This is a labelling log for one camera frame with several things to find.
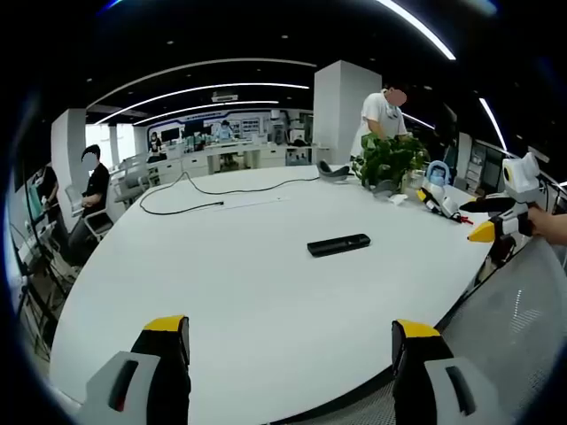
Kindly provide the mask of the person's right hand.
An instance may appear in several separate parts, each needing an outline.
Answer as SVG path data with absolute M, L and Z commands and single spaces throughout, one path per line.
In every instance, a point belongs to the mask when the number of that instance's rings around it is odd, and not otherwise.
M 565 246 L 567 244 L 567 214 L 553 215 L 540 209 L 530 207 L 528 218 L 532 223 L 532 234 L 541 236 L 550 244 Z

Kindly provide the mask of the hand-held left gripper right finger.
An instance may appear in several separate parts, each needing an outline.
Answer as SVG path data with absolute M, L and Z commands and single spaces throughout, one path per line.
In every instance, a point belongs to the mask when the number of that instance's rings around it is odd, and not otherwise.
M 398 424 L 508 422 L 493 384 L 427 324 L 392 322 L 392 373 Z

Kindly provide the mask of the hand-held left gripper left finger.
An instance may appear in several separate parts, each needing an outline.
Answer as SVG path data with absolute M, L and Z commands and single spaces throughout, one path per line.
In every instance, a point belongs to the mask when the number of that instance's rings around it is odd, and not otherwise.
M 191 380 L 189 318 L 146 324 L 128 352 L 117 352 L 87 382 L 78 424 L 186 424 Z

